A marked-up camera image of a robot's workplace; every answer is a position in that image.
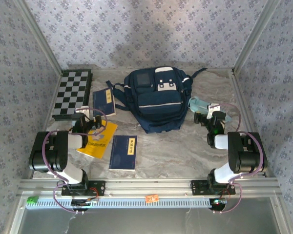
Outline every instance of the orange label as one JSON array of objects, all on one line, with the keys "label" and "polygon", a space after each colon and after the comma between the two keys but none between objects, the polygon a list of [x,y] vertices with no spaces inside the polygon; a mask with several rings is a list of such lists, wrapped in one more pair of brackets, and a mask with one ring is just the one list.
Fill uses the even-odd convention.
[{"label": "orange label", "polygon": [[159,201],[159,197],[158,194],[154,194],[154,195],[148,195],[146,196],[146,203],[151,203],[151,202],[157,202]]}]

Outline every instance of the aluminum rail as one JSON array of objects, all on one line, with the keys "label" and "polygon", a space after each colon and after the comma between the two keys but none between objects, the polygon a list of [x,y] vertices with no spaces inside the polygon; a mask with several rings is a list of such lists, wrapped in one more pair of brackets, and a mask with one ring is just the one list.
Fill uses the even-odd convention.
[{"label": "aluminum rail", "polygon": [[[105,195],[101,198],[144,198],[149,194],[158,194],[161,198],[182,198],[192,195],[190,183],[201,178],[130,178],[130,179],[90,179],[104,180]],[[57,179],[23,179],[17,196],[39,195],[48,198],[52,196]],[[250,177],[237,180],[243,188],[243,198],[279,197],[282,196],[279,184],[274,177]],[[218,197],[217,195],[199,195],[194,197]]]}]

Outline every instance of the navy blue backpack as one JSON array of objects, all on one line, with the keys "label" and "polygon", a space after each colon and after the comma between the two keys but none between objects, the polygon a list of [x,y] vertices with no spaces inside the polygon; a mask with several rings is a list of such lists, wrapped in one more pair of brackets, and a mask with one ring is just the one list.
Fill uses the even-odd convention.
[{"label": "navy blue backpack", "polygon": [[205,70],[189,76],[174,67],[147,68],[131,72],[124,84],[106,83],[124,105],[116,104],[116,108],[131,111],[146,133],[168,132],[180,129],[188,111],[193,78]]}]

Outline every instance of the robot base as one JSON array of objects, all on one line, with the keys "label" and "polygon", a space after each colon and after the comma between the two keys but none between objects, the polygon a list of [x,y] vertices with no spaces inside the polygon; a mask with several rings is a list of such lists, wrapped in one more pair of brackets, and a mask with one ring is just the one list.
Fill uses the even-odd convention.
[{"label": "robot base", "polygon": [[[95,188],[98,191],[98,196],[104,196],[105,181],[103,180],[89,180],[88,188]],[[62,188],[62,196],[95,196],[96,192],[90,189],[85,190],[82,194],[80,191],[74,191],[68,189],[65,185]]]},{"label": "robot base", "polygon": [[235,195],[234,186],[229,184],[210,183],[206,179],[191,181],[192,195]]}]

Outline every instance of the glass panel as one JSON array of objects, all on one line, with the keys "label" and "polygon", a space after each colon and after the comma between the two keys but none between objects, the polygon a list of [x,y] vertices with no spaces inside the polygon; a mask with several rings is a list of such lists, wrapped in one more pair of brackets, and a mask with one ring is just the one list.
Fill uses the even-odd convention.
[{"label": "glass panel", "polygon": [[279,229],[269,198],[243,199],[227,214],[204,208],[92,209],[74,215],[61,209],[25,210],[20,234],[218,234],[273,233]]}]

